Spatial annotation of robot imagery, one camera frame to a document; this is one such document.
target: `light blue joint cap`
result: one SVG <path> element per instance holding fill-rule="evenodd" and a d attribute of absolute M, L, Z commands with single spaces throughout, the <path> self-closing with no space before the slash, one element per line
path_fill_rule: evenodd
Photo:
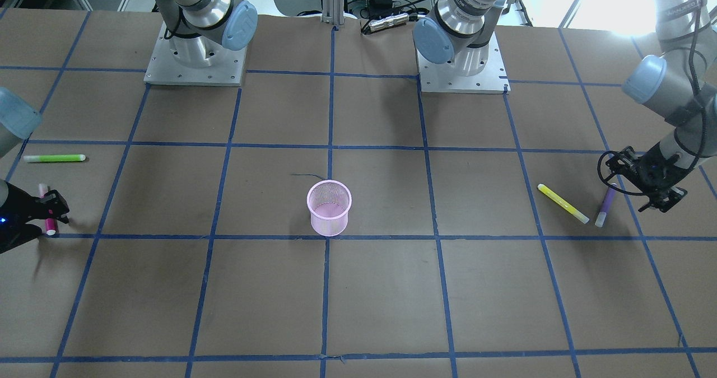
<path fill-rule="evenodd" d="M 222 34 L 222 46 L 229 50 L 242 50 L 251 42 L 257 30 L 259 15 L 256 7 L 249 1 L 241 1 L 231 11 Z"/>
<path fill-rule="evenodd" d="M 654 54 L 645 56 L 632 75 L 622 83 L 622 92 L 632 97 L 635 102 L 644 104 L 655 95 L 665 79 L 668 62 Z"/>
<path fill-rule="evenodd" d="M 507 5 L 508 0 L 496 0 L 495 3 L 493 3 L 493 7 L 495 8 L 505 8 Z"/>
<path fill-rule="evenodd" d="M 0 123 L 25 140 L 43 122 L 43 116 L 5 87 L 0 87 Z"/>
<path fill-rule="evenodd" d="M 455 52 L 448 35 L 432 19 L 418 20 L 413 29 L 413 43 L 429 62 L 443 64 L 453 59 Z"/>

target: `blue tape line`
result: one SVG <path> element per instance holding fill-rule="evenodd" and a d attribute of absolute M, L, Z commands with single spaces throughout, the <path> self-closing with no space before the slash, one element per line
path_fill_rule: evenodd
<path fill-rule="evenodd" d="M 717 353 L 717 347 L 691 347 L 691 353 Z M 579 356 L 618 354 L 670 354 L 685 353 L 684 347 L 645 348 L 582 348 L 575 351 Z M 457 352 L 456 358 L 522 358 L 522 357 L 565 357 L 569 350 L 527 350 L 512 352 Z M 218 354 L 195 356 L 194 362 L 297 362 L 319 360 L 415 360 L 415 358 L 450 358 L 448 352 L 430 353 L 348 353 L 337 356 L 322 354 Z M 0 363 L 51 363 L 56 357 L 0 357 Z M 103 363 L 103 362 L 187 362 L 188 356 L 66 356 L 61 363 Z"/>
<path fill-rule="evenodd" d="M 232 147 L 242 148 L 328 148 L 323 144 L 261 144 L 261 143 L 232 143 Z"/>
<path fill-rule="evenodd" d="M 172 235 L 172 234 L 99 234 L 101 240 L 204 240 L 208 235 Z"/>
<path fill-rule="evenodd" d="M 717 237 L 669 237 L 662 236 L 645 236 L 648 241 L 717 241 Z"/>
<path fill-rule="evenodd" d="M 146 69 L 110 69 L 100 67 L 67 67 L 69 72 L 115 72 L 115 73 L 144 73 Z"/>
<path fill-rule="evenodd" d="M 410 150 L 420 151 L 423 147 L 417 146 L 332 146 L 338 150 Z"/>
<path fill-rule="evenodd" d="M 321 360 L 318 354 L 248 354 L 195 356 L 194 362 L 310 362 Z"/>
<path fill-rule="evenodd" d="M 59 72 L 62 67 L 0 66 L 0 70 L 43 70 Z"/>
<path fill-rule="evenodd" d="M 333 100 L 334 100 L 334 81 L 336 79 L 336 31 L 338 28 L 334 26 L 331 29 L 331 62 L 330 62 L 330 78 L 328 87 L 328 165 L 326 177 L 333 178 Z"/>
<path fill-rule="evenodd" d="M 428 147 L 428 151 L 488 151 L 499 153 L 515 153 L 514 148 L 494 147 Z"/>
<path fill-rule="evenodd" d="M 601 150 L 569 150 L 563 148 L 522 148 L 523 153 L 560 153 L 560 154 L 602 154 Z"/>
<path fill-rule="evenodd" d="M 707 176 L 707 173 L 705 172 L 705 169 L 700 166 L 700 172 L 702 172 L 702 176 L 705 178 L 705 182 L 707 182 L 707 186 L 709 186 L 710 191 L 712 191 L 712 195 L 714 195 L 715 199 L 717 199 L 717 191 L 715 191 L 714 185 L 712 185 L 712 182 L 710 181 L 709 176 Z"/>
<path fill-rule="evenodd" d="M 62 357 L 63 363 L 176 363 L 186 362 L 187 356 L 100 356 L 100 357 Z"/>
<path fill-rule="evenodd" d="M 459 352 L 458 358 L 512 358 L 512 357 L 561 357 L 569 356 L 569 350 L 530 350 L 527 352 Z"/>
<path fill-rule="evenodd" d="M 565 46 L 565 50 L 568 54 L 568 58 L 570 59 L 570 63 L 573 66 L 575 76 L 577 77 L 578 81 L 582 84 L 582 78 L 580 77 L 580 72 L 578 71 L 578 68 L 573 60 L 572 54 L 570 52 L 570 48 L 567 44 L 567 41 L 565 40 L 565 36 L 563 36 L 563 31 L 561 29 L 558 29 L 558 33 L 560 34 L 560 38 L 563 41 L 563 46 Z M 585 89 L 584 85 L 582 85 L 581 88 L 585 95 L 585 100 L 587 101 L 587 105 L 590 108 L 590 112 L 592 113 L 593 118 L 595 120 L 595 126 L 597 127 L 597 130 L 600 133 L 600 137 L 602 138 L 602 142 L 605 146 L 605 150 L 609 150 L 610 149 L 609 145 L 607 143 L 607 140 L 605 139 L 604 133 L 602 132 L 602 127 L 600 126 L 600 122 L 597 118 L 597 115 L 595 114 L 594 108 L 592 107 L 592 103 L 590 102 L 590 97 L 587 94 L 587 90 Z M 624 190 L 625 184 L 623 183 L 622 178 L 619 178 L 618 181 L 620 182 L 620 187 Z M 655 279 L 658 281 L 658 286 L 660 286 L 660 291 L 663 294 L 663 299 L 665 300 L 665 304 L 668 307 L 668 311 L 670 311 L 670 315 L 674 322 L 674 328 L 677 330 L 679 337 L 682 338 L 683 347 L 686 350 L 686 355 L 687 355 L 687 358 L 692 367 L 692 372 L 694 373 L 696 378 L 700 378 L 700 374 L 697 371 L 697 366 L 695 365 L 695 360 L 694 360 L 694 358 L 692 358 L 692 353 L 689 351 L 689 345 L 687 343 L 687 339 L 685 338 L 685 335 L 683 334 L 682 328 L 679 326 L 679 321 L 677 319 L 677 315 L 674 313 L 674 308 L 670 301 L 670 297 L 668 296 L 668 293 L 665 289 L 662 278 L 660 276 L 660 272 L 658 271 L 658 267 L 655 264 L 653 254 L 650 252 L 650 247 L 648 246 L 648 241 L 646 240 L 645 234 L 643 233 L 642 227 L 640 226 L 640 220 L 637 219 L 637 213 L 635 212 L 635 208 L 632 206 L 632 200 L 630 199 L 630 197 L 627 197 L 627 195 L 625 196 L 625 199 L 627 200 L 627 207 L 630 209 L 630 214 L 632 215 L 632 219 L 635 222 L 635 227 L 637 227 L 637 231 L 640 235 L 640 240 L 642 241 L 642 245 L 645 248 L 645 253 L 648 256 L 648 261 L 650 261 L 650 266 L 652 267 L 653 273 L 655 274 Z"/>
<path fill-rule="evenodd" d="M 30 144 L 86 144 L 86 145 L 103 145 L 103 146 L 125 146 L 126 141 L 100 141 L 100 140 L 49 140 L 41 138 L 31 138 Z"/>
<path fill-rule="evenodd" d="M 236 92 L 236 100 L 234 114 L 231 116 L 231 125 L 229 138 L 226 140 L 225 158 L 222 164 L 222 176 L 220 176 L 220 186 L 217 189 L 217 204 L 215 205 L 215 215 L 212 217 L 212 229 L 209 232 L 209 242 L 207 245 L 207 264 L 204 266 L 204 277 L 202 278 L 202 288 L 199 290 L 199 301 L 197 303 L 197 316 L 194 319 L 194 329 L 192 330 L 192 341 L 189 345 L 189 360 L 187 360 L 186 378 L 192 376 L 192 365 L 194 363 L 194 355 L 197 350 L 197 339 L 199 339 L 199 327 L 202 323 L 202 312 L 204 312 L 204 299 L 207 296 L 207 284 L 209 281 L 209 271 L 212 268 L 212 253 L 215 247 L 215 235 L 217 234 L 218 219 L 220 219 L 220 210 L 222 210 L 222 196 L 224 196 L 224 187 L 226 181 L 226 171 L 229 169 L 231 157 L 231 140 L 234 138 L 236 130 L 236 120 L 239 117 L 239 107 L 241 103 L 241 88 Z"/>
<path fill-rule="evenodd" d="M 88 11 L 87 14 L 85 14 L 85 19 L 82 21 L 80 30 L 79 30 L 79 32 L 77 32 L 77 36 L 75 36 L 75 40 L 72 42 L 72 46 L 69 47 L 69 53 L 67 54 L 67 57 L 65 57 L 64 62 L 62 62 L 62 69 L 67 69 L 67 64 L 69 63 L 69 59 L 70 59 L 70 57 L 72 57 L 72 53 L 75 52 L 75 48 L 77 47 L 77 42 L 80 41 L 80 36 L 82 36 L 82 32 L 85 30 L 85 26 L 87 25 L 87 20 L 90 19 L 90 14 L 92 14 L 92 11 Z"/>
<path fill-rule="evenodd" d="M 101 240 L 204 240 L 208 235 L 172 235 L 172 234 L 67 234 L 58 233 L 56 238 L 95 238 Z M 215 240 L 324 240 L 320 235 L 228 235 L 215 234 Z M 438 235 L 441 240 L 540 240 L 539 235 Z M 671 236 L 602 236 L 602 235 L 543 235 L 546 241 L 697 241 L 714 242 L 717 237 L 671 237 Z M 338 235 L 334 240 L 435 240 L 435 235 Z"/>
<path fill-rule="evenodd" d="M 328 275 L 330 261 L 330 238 L 326 238 L 325 249 L 323 253 L 323 294 L 321 298 L 321 353 L 326 354 L 328 345 Z M 326 377 L 326 360 L 322 358 L 319 367 L 320 378 Z"/>
<path fill-rule="evenodd" d="M 568 59 L 570 59 L 570 64 L 573 67 L 573 71 L 575 72 L 575 77 L 577 77 L 578 82 L 580 83 L 580 87 L 583 91 L 583 95 L 585 96 L 585 102 L 587 102 L 587 106 L 590 108 L 590 113 L 595 122 L 595 126 L 597 127 L 598 133 L 600 133 L 600 138 L 602 139 L 602 144 L 605 146 L 605 150 L 609 150 L 608 145 L 607 145 L 607 139 L 605 138 L 604 133 L 602 133 L 602 128 L 599 125 L 599 120 L 597 119 L 597 114 L 595 113 L 595 110 L 592 107 L 592 102 L 590 101 L 589 95 L 587 95 L 587 90 L 585 89 L 585 85 L 582 81 L 582 77 L 580 77 L 580 72 L 578 71 L 578 67 L 575 64 L 573 55 L 570 53 L 570 48 L 568 47 L 568 42 L 565 40 L 565 36 L 563 35 L 562 29 L 558 29 L 558 35 L 560 35 L 560 40 L 563 41 L 563 46 L 565 47 L 565 52 L 567 52 L 567 54 L 568 54 Z"/>
<path fill-rule="evenodd" d="M 343 354 L 344 360 L 411 360 L 412 358 L 450 358 L 450 353 L 432 352 L 432 353 L 349 353 Z"/>
<path fill-rule="evenodd" d="M 446 321 L 446 335 L 448 336 L 448 355 L 450 357 L 451 376 L 458 378 L 458 364 L 455 360 L 455 344 L 453 342 L 453 322 L 450 317 L 450 304 L 448 301 L 448 284 L 446 284 L 445 263 L 443 261 L 443 245 L 438 233 L 438 215 L 436 213 L 436 201 L 433 192 L 433 176 L 431 174 L 431 159 L 428 149 L 428 133 L 426 131 L 426 118 L 423 115 L 423 100 L 421 98 L 421 80 L 416 79 L 416 92 L 418 97 L 418 113 L 421 120 L 421 136 L 423 139 L 423 156 L 426 161 L 426 177 L 428 182 L 428 197 L 431 203 L 431 220 L 433 222 L 433 234 L 436 240 L 436 253 L 438 256 L 438 273 L 441 278 L 441 295 L 443 296 L 443 312 Z"/>
<path fill-rule="evenodd" d="M 683 347 L 653 347 L 653 348 L 592 348 L 577 350 L 581 356 L 595 356 L 599 354 L 671 354 L 684 353 Z"/>
<path fill-rule="evenodd" d="M 630 36 L 630 39 L 632 39 L 632 46 L 635 47 L 635 50 L 637 50 L 637 54 L 640 55 L 640 59 L 644 59 L 645 55 L 642 54 L 642 50 L 640 50 L 640 46 L 637 45 L 637 40 L 634 36 Z"/>
<path fill-rule="evenodd" d="M 133 141 L 133 146 L 226 147 L 226 143 L 192 143 L 179 141 Z"/>
<path fill-rule="evenodd" d="M 691 347 L 692 353 L 717 353 L 717 347 Z"/>
<path fill-rule="evenodd" d="M 141 100 L 139 108 L 137 110 L 137 115 L 135 116 L 135 120 L 132 125 L 132 130 L 130 131 L 130 135 L 127 139 L 127 144 L 125 146 L 125 151 L 122 154 L 122 159 L 120 160 L 120 165 L 118 166 L 117 172 L 115 173 L 115 179 L 112 182 L 110 194 L 107 197 L 107 202 L 105 202 L 105 208 L 102 211 L 102 217 L 100 217 L 100 224 L 97 226 L 97 235 L 95 235 L 95 239 L 92 242 L 92 248 L 90 248 L 90 253 L 87 256 L 87 263 L 85 263 L 85 270 L 82 272 L 82 278 L 80 279 L 80 285 L 77 287 L 77 294 L 75 295 L 75 301 L 72 304 L 72 311 L 69 312 L 69 317 L 67 318 L 67 325 L 65 325 L 64 334 L 62 334 L 62 340 L 59 343 L 59 348 L 57 350 L 57 359 L 56 359 L 55 363 L 53 363 L 53 365 L 52 365 L 52 371 L 50 373 L 50 378 L 56 378 L 56 376 L 57 376 L 57 369 L 59 368 L 59 362 L 64 353 L 64 348 L 67 345 L 67 340 L 69 339 L 69 333 L 72 330 L 72 325 L 75 322 L 75 316 L 77 315 L 77 309 L 80 306 L 80 299 L 82 299 L 82 292 L 85 290 L 85 283 L 87 283 L 87 276 L 90 274 L 90 266 L 92 266 L 92 260 L 95 257 L 95 252 L 97 251 L 97 243 L 100 240 L 99 236 L 102 233 L 102 229 L 105 227 L 105 221 L 107 221 L 107 214 L 110 211 L 110 205 L 112 204 L 112 199 L 114 198 L 115 192 L 117 191 L 117 185 L 120 181 L 120 176 L 122 175 L 122 169 L 125 166 L 125 162 L 127 161 L 127 155 L 130 151 L 130 142 L 132 141 L 132 138 L 134 138 L 134 134 L 137 130 L 137 125 L 139 124 L 139 120 L 142 116 L 142 111 L 144 110 L 144 105 L 147 102 L 147 96 L 149 95 L 149 89 L 150 89 L 150 85 L 147 84 L 145 87 L 145 90 L 144 90 L 144 95 L 142 96 L 142 100 Z"/>
<path fill-rule="evenodd" d="M 256 74 L 330 75 L 329 72 L 293 72 L 290 70 L 246 70 L 246 72 Z"/>
<path fill-rule="evenodd" d="M 542 81 L 542 80 L 509 80 L 518 84 L 545 84 L 545 85 L 589 85 L 591 87 L 622 87 L 621 84 L 608 82 L 574 82 L 574 81 Z"/>
<path fill-rule="evenodd" d="M 505 110 L 508 112 L 508 118 L 510 121 L 510 130 L 513 131 L 513 140 L 515 140 L 515 148 L 518 150 L 518 160 L 520 160 L 520 168 L 523 171 L 523 179 L 525 179 L 525 189 L 528 191 L 528 199 L 530 199 L 530 207 L 533 210 L 533 217 L 536 223 L 536 229 L 538 230 L 538 236 L 540 237 L 541 247 L 543 247 L 543 255 L 545 256 L 546 265 L 548 266 L 548 272 L 550 273 L 550 280 L 553 283 L 553 290 L 555 291 L 555 298 L 558 302 L 558 309 L 560 310 L 560 317 L 563 321 L 563 327 L 565 329 L 565 337 L 568 342 L 568 349 L 570 350 L 570 358 L 573 362 L 573 368 L 575 370 L 576 378 L 581 378 L 580 367 L 578 365 L 578 358 L 575 353 L 575 345 L 573 343 L 573 335 L 570 331 L 570 324 L 568 322 L 568 315 L 565 311 L 565 305 L 563 304 L 563 296 L 560 293 L 560 287 L 558 286 L 558 279 L 555 276 L 555 270 L 553 269 L 553 261 L 550 258 L 550 251 L 548 251 L 548 245 L 546 243 L 545 236 L 543 235 L 543 227 L 540 223 L 540 215 L 538 215 L 538 207 L 536 206 L 535 197 L 533 197 L 533 189 L 531 189 L 530 178 L 528 177 L 528 169 L 525 166 L 525 158 L 523 158 L 523 150 L 520 146 L 520 139 L 518 138 L 518 131 L 515 127 L 515 120 L 513 119 L 513 112 L 510 110 L 510 103 L 508 101 L 508 90 L 505 89 L 502 95 L 502 100 L 505 103 Z"/>
<path fill-rule="evenodd" d="M 410 74 L 358 74 L 358 73 L 334 73 L 338 77 L 361 77 L 361 78 L 403 78 L 416 80 L 418 76 Z"/>

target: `purple highlighter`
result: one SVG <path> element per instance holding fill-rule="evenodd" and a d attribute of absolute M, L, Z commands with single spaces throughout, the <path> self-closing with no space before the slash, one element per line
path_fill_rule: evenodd
<path fill-rule="evenodd" d="M 602 224 L 605 223 L 605 217 L 607 217 L 607 211 L 610 210 L 610 204 L 612 204 L 612 198 L 615 197 L 615 190 L 614 189 L 607 189 L 607 192 L 605 193 L 605 198 L 602 199 L 602 206 L 600 207 L 600 212 L 597 214 L 597 219 L 595 220 L 595 227 L 602 227 Z"/>

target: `pink highlighter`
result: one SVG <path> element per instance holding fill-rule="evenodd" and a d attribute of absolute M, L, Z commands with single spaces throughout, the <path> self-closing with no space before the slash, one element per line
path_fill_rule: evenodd
<path fill-rule="evenodd" d="M 40 191 L 40 197 L 44 197 L 44 195 L 47 194 L 47 191 L 49 188 L 46 184 L 39 184 L 38 186 Z M 45 220 L 45 229 L 47 235 L 55 235 L 57 233 L 57 221 L 55 219 L 47 219 Z"/>

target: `yellow highlighter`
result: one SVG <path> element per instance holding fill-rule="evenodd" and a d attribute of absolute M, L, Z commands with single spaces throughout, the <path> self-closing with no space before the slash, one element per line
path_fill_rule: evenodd
<path fill-rule="evenodd" d="M 540 192 L 543 192 L 549 198 L 551 198 L 553 200 L 553 202 L 556 202 L 557 204 L 559 204 L 560 207 L 565 209 L 566 212 L 569 212 L 576 219 L 580 220 L 581 223 L 587 224 L 590 221 L 590 219 L 586 215 L 579 212 L 579 210 L 576 209 L 575 207 L 573 207 L 572 204 L 569 204 L 568 202 L 566 202 L 565 199 L 563 199 L 563 197 L 559 197 L 555 192 L 551 191 L 550 188 L 548 188 L 547 186 L 545 186 L 543 184 L 538 184 L 538 190 Z"/>

